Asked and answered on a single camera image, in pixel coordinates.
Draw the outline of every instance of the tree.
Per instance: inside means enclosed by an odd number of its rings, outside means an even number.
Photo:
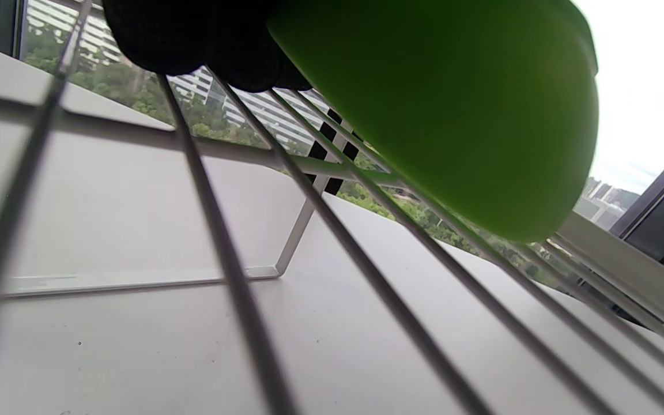
[[[28,28],[25,46],[24,61],[32,66],[53,73],[58,63],[58,57],[63,50],[66,34],[45,25]],[[90,51],[89,55],[79,61],[76,73],[69,80],[89,91],[107,97],[133,110],[152,116],[156,120],[173,124],[173,118],[168,110],[163,92],[158,85],[154,74],[146,76],[145,71],[136,66],[108,60],[102,51]],[[225,115],[222,102],[213,98],[203,99],[198,95],[189,95],[180,101],[186,121],[194,136],[206,139],[221,139],[236,144],[251,145],[266,148],[267,145],[256,135],[255,131],[246,123],[240,125],[230,123]],[[277,137],[277,131],[269,128],[271,134]],[[296,140],[289,140],[285,147],[294,155],[305,156],[311,149],[310,145]],[[376,163],[364,154],[359,153],[355,164],[364,170],[380,171]],[[466,252],[477,255],[465,240],[454,233],[446,224],[443,224],[432,211],[426,209],[419,200],[407,197],[403,192],[385,189],[390,197],[401,206],[413,220],[427,231],[427,234],[439,241],[458,247]],[[382,205],[372,199],[371,195],[357,182],[344,181],[338,196],[360,207],[370,210],[378,215],[393,220],[393,215]],[[482,229],[476,232],[493,246],[512,265],[524,270],[535,281],[553,286],[542,270],[531,265],[521,257],[518,252],[509,248],[503,240],[491,235]],[[562,266],[549,256],[546,260],[553,266]]]

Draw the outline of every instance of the wire rack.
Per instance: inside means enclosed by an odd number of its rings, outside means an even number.
[[[409,307],[392,288],[386,276],[366,255],[358,242],[351,236],[342,221],[322,199],[322,191],[319,182],[313,184],[306,173],[323,174],[325,176],[339,177],[358,181],[381,205],[387,208],[414,238],[417,239],[429,252],[434,255],[445,268],[450,271],[469,292],[476,297],[490,312],[498,318],[503,326],[513,334],[524,346],[543,364],[551,373],[563,383],[583,405],[593,413],[603,415],[616,414],[616,408],[609,406],[585,381],[566,365],[561,358],[547,347],[530,329],[516,318],[507,308],[501,304],[484,286],[482,286],[458,260],[448,254],[443,247],[409,217],[380,186],[399,187],[407,189],[421,200],[424,205],[435,212],[442,220],[450,226],[459,236],[463,237],[472,247],[476,248],[481,255],[491,262],[500,266],[505,273],[521,286],[537,302],[550,310],[565,326],[569,327],[575,334],[592,346],[598,353],[605,357],[611,365],[614,365],[624,376],[635,384],[641,391],[664,409],[664,389],[653,379],[638,370],[638,368],[625,358],[620,351],[607,344],[606,341],[591,328],[582,323],[571,312],[553,300],[542,289],[538,288],[525,273],[513,266],[493,247],[491,247],[479,234],[473,231],[468,224],[461,221],[445,207],[436,201],[429,199],[426,194],[416,186],[407,182],[403,176],[394,169],[387,166],[376,152],[350,133],[343,123],[337,123],[323,111],[311,103],[308,98],[297,92],[293,97],[303,103],[309,111],[321,118],[327,125],[331,126],[349,144],[358,148],[359,152],[366,155],[377,163],[382,172],[362,171],[338,149],[338,145],[330,141],[311,126],[305,116],[300,115],[281,95],[270,91],[269,95],[278,102],[290,115],[293,116],[300,126],[308,131],[316,142],[321,144],[329,155],[337,163],[329,163],[321,160],[313,160],[305,157],[289,155],[284,147],[272,136],[251,110],[240,100],[236,92],[222,79],[214,79],[222,87],[227,97],[232,100],[239,111],[250,123],[256,133],[260,135],[269,150],[254,149],[229,142],[218,142],[212,140],[197,140],[190,134],[189,126],[182,115],[179,101],[176,98],[171,84],[164,76],[158,76],[159,84],[169,104],[169,109],[176,123],[175,131],[163,131],[151,129],[145,126],[137,126],[122,123],[115,120],[97,118],[96,116],[76,114],[60,105],[61,95],[67,85],[69,74],[72,72],[76,60],[79,58],[79,44],[84,34],[84,25],[92,10],[92,2],[84,0],[76,3],[80,8],[76,25],[64,45],[63,54],[58,63],[58,68],[52,78],[47,95],[40,105],[34,106],[0,98],[0,114],[6,113],[22,123],[30,123],[29,140],[24,148],[15,172],[7,188],[7,197],[2,198],[0,206],[0,285],[2,282],[3,268],[5,267],[12,250],[13,239],[16,235],[18,224],[21,221],[24,205],[29,197],[32,183],[37,174],[44,149],[47,145],[48,134],[54,126],[56,116],[60,116],[63,129],[88,129],[99,137],[109,139],[136,142],[142,145],[151,145],[170,149],[181,149],[186,157],[186,162],[193,179],[196,194],[201,203],[201,210],[206,221],[206,226],[213,240],[218,254],[221,268],[224,273],[224,282],[229,289],[231,299],[237,312],[238,321],[242,327],[242,333],[247,341],[252,362],[255,365],[255,373],[260,380],[263,396],[265,397],[269,412],[275,414],[298,413],[295,399],[284,379],[282,369],[276,358],[273,345],[269,339],[266,326],[255,304],[255,300],[248,287],[248,281],[253,278],[277,278],[284,273],[288,262],[304,232],[311,213],[316,211],[325,224],[330,228],[340,244],[347,250],[354,263],[358,266],[362,275],[378,294],[383,303],[404,328],[408,336],[418,347],[419,352],[426,359],[432,370],[439,376],[450,393],[458,400],[459,404],[468,413],[488,414],[492,413],[469,382],[458,370],[458,363],[451,362],[445,353],[436,344],[432,336],[424,329],[419,320]],[[237,258],[237,252],[232,244],[227,225],[222,217],[218,200],[214,194],[210,177],[201,162],[201,155],[237,160],[245,163],[256,163],[273,168],[284,169],[293,178],[298,187],[306,197],[302,213],[293,228],[292,233],[281,254],[279,262],[266,273],[248,275],[243,270]],[[664,281],[664,268],[655,265],[654,262],[634,251],[617,239],[603,234],[603,231],[594,229],[592,224],[580,222],[580,218],[571,216],[566,228],[559,234],[541,244],[532,246],[511,244],[510,246],[524,255],[525,258],[535,263],[546,271],[548,276],[558,281],[561,286],[585,303],[590,309],[598,313],[607,323],[614,327],[623,336],[629,338],[634,344],[642,349],[648,356],[664,367],[664,352],[635,329],[630,328],[623,320],[614,313],[609,312],[598,300],[589,295],[582,287],[568,280],[560,271],[557,271],[545,262],[538,252],[548,252],[558,258],[571,271],[590,283],[595,289],[616,302],[617,305],[627,310],[634,318],[647,328],[664,337],[664,288],[653,289],[651,280],[660,278]],[[608,252],[601,256],[599,252]]]

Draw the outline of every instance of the green object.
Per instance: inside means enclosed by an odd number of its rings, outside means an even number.
[[[287,0],[269,29],[364,140],[482,228],[544,239],[579,198],[597,65],[567,0]]]

